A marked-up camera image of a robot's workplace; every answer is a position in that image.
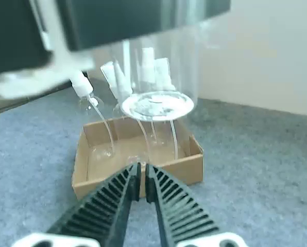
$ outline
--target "white bottle cap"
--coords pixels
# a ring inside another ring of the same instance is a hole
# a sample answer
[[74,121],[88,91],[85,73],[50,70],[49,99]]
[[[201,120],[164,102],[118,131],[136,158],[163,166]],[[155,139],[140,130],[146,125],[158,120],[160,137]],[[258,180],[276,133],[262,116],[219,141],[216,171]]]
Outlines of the white bottle cap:
[[111,61],[101,66],[101,71],[109,84],[110,90],[116,99],[118,99],[118,92],[121,93],[121,97],[128,97],[133,93],[131,83],[126,80],[124,73],[117,62],[115,63],[117,76],[113,66],[114,64]]
[[90,81],[83,75],[81,71],[76,71],[70,77],[72,87],[79,98],[85,97],[93,92]]
[[175,90],[169,75],[168,58],[159,58],[155,60],[155,77],[158,90]]
[[153,47],[142,48],[141,80],[155,83],[155,50]]

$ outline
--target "clear glass bottle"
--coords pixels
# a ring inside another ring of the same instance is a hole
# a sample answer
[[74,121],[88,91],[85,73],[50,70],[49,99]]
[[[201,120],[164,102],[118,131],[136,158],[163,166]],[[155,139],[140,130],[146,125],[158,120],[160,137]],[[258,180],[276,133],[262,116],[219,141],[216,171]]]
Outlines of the clear glass bottle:
[[[198,31],[189,26],[111,45],[118,102],[127,116],[169,121],[195,107]],[[130,82],[131,94],[123,94],[125,82]]]

